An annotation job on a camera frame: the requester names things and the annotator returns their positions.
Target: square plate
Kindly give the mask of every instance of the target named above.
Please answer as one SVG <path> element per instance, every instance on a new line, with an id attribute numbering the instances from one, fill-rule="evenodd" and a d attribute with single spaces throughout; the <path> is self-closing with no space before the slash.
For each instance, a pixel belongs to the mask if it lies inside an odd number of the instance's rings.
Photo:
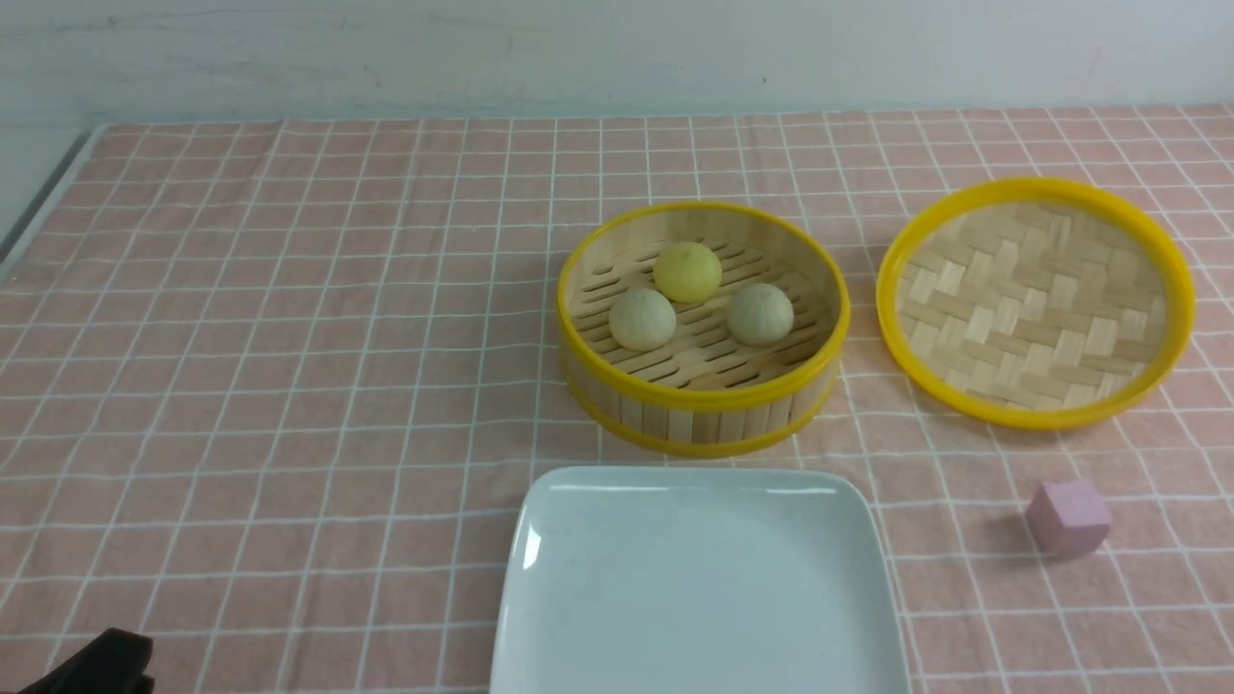
<path id="1" fill-rule="evenodd" d="M 829 474 L 561 468 L 527 493 L 491 694 L 907 694 L 874 519 Z"/>

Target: pink block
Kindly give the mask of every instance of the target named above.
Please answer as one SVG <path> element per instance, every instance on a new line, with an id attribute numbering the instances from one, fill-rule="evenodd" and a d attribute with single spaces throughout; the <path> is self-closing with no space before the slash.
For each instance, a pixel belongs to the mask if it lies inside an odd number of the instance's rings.
<path id="1" fill-rule="evenodd" d="M 1112 520 L 1106 500 L 1087 479 L 1043 484 L 1024 517 L 1037 546 L 1064 557 L 1097 551 L 1109 535 Z"/>

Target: steamer basket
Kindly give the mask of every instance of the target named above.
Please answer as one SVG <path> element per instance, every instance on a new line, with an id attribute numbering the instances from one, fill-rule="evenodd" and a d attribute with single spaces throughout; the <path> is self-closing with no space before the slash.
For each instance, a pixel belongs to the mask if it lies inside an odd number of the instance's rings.
<path id="1" fill-rule="evenodd" d="M 707 245 L 721 259 L 719 291 L 674 304 L 673 340 L 649 352 L 619 347 L 608 309 L 627 289 L 654 288 L 652 265 L 677 241 Z M 792 331 L 768 347 L 733 340 L 729 296 L 770 283 L 792 301 Z M 724 457 L 770 446 L 822 408 L 839 370 L 849 296 L 818 243 L 765 212 L 724 203 L 671 203 L 636 210 L 592 232 L 570 254 L 557 291 L 566 383 L 596 421 L 645 448 Z"/>
<path id="2" fill-rule="evenodd" d="M 1166 232 L 1079 183 L 1000 180 L 913 220 L 879 274 L 887 347 L 922 388 L 1024 429 L 1134 405 L 1186 348 L 1195 291 Z"/>

